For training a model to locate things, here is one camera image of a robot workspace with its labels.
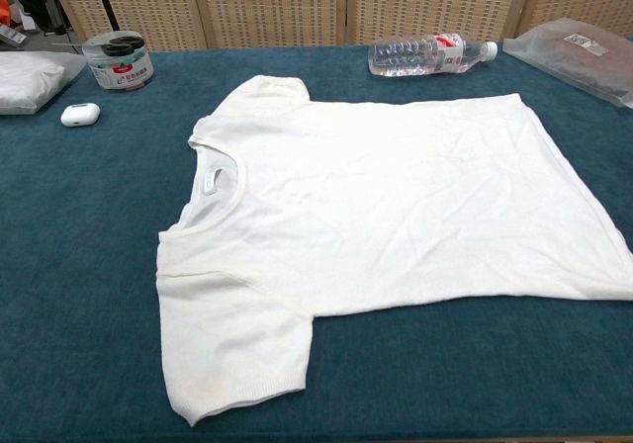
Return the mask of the black-handled scissors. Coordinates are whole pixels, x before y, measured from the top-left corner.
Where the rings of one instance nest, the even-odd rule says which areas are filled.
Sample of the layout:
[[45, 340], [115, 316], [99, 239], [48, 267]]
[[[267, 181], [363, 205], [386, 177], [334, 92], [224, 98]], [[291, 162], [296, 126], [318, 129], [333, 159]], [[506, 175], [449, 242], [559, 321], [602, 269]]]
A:
[[91, 55], [105, 55], [107, 57], [121, 57], [133, 54], [136, 50], [145, 46], [145, 42], [140, 37], [125, 36], [115, 38], [100, 44], [77, 44], [77, 43], [53, 43], [58, 46], [81, 47]]

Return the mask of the white short-sleeve T-shirt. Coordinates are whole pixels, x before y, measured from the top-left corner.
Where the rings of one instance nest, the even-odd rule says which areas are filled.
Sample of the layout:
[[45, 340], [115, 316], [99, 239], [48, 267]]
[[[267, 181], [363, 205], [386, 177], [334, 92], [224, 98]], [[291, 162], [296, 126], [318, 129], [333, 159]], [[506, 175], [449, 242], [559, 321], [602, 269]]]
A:
[[317, 102], [298, 78], [258, 75], [189, 144], [156, 289], [167, 394], [190, 424], [302, 390], [317, 317], [633, 301], [633, 252], [517, 94]]

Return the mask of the blue carpet table cover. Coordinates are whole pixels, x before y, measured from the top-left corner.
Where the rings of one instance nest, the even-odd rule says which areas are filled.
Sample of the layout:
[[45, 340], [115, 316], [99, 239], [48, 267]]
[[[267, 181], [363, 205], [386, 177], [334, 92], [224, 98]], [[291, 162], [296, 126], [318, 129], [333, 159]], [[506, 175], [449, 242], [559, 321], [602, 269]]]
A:
[[[478, 298], [314, 323], [306, 388], [190, 426], [160, 358], [157, 235], [187, 203], [188, 138], [243, 81], [319, 101], [518, 93], [633, 249], [633, 111], [504, 53], [457, 76], [372, 75], [363, 46], [156, 52], [151, 83], [89, 71], [0, 116], [0, 443], [633, 443], [633, 303]], [[67, 128], [63, 110], [95, 103]]]

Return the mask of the woven wooden folding screen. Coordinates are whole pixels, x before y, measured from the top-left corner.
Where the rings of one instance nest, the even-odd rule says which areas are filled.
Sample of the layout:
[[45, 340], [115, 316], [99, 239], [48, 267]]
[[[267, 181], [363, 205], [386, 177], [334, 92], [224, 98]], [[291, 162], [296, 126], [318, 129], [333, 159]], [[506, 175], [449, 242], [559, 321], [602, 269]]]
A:
[[[83, 40], [112, 31], [101, 0], [59, 0]], [[155, 51], [369, 44], [460, 32], [518, 36], [562, 17], [633, 36], [633, 0], [110, 0], [120, 30]]]

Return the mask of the clear plastic water bottle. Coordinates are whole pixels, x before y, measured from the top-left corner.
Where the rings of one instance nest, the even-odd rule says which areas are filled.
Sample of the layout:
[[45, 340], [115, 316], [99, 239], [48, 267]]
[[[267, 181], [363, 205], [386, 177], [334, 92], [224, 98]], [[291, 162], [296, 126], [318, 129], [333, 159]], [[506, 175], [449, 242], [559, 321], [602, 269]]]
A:
[[368, 49], [368, 67], [385, 77], [461, 74], [480, 62], [495, 60], [496, 42], [473, 42], [458, 33], [380, 42]]

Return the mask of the white earbuds case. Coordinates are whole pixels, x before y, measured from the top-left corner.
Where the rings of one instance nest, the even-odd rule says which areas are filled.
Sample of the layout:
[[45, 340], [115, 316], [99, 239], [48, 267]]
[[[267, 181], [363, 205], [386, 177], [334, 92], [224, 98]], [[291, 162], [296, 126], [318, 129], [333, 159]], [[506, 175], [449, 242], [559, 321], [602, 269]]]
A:
[[83, 103], [67, 106], [60, 122], [67, 128], [88, 127], [94, 125], [100, 117], [101, 109], [95, 103]]

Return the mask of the white garment in plastic bag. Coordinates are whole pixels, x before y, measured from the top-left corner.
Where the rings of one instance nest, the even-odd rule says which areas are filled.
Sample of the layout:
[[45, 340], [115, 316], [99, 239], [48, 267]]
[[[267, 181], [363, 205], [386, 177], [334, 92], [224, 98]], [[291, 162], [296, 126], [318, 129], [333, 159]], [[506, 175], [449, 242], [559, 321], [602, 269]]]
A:
[[86, 66], [84, 56], [53, 51], [0, 52], [0, 116], [31, 115]]

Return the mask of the clear round plastic jar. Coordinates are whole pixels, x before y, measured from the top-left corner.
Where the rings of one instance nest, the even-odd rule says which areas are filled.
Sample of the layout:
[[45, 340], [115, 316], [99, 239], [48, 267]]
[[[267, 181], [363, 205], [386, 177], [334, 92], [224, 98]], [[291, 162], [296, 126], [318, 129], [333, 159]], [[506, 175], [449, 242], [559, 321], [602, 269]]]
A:
[[[85, 43], [100, 44], [125, 36], [140, 37], [144, 40], [141, 34], [134, 31], [112, 31], [97, 35]], [[136, 50], [133, 54], [121, 57], [91, 55], [83, 49], [82, 52], [98, 84], [105, 90], [135, 90], [144, 86], [153, 77], [154, 69], [146, 43], [143, 48]]]

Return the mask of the dark red garment frosted bag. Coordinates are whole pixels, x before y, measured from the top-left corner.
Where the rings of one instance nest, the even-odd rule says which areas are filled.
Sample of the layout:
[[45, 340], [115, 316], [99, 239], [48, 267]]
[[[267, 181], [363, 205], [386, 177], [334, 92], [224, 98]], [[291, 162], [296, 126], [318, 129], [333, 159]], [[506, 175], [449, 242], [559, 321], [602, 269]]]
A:
[[502, 43], [505, 53], [633, 110], [633, 42], [597, 26], [560, 18]]

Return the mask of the grey printed box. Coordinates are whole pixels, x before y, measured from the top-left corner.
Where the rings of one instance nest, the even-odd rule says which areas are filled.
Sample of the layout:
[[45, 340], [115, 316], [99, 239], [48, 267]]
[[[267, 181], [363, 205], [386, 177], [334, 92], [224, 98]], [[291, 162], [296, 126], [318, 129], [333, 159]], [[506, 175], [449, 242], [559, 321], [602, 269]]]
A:
[[24, 34], [0, 23], [0, 43], [7, 44], [10, 47], [20, 48], [26, 38]]

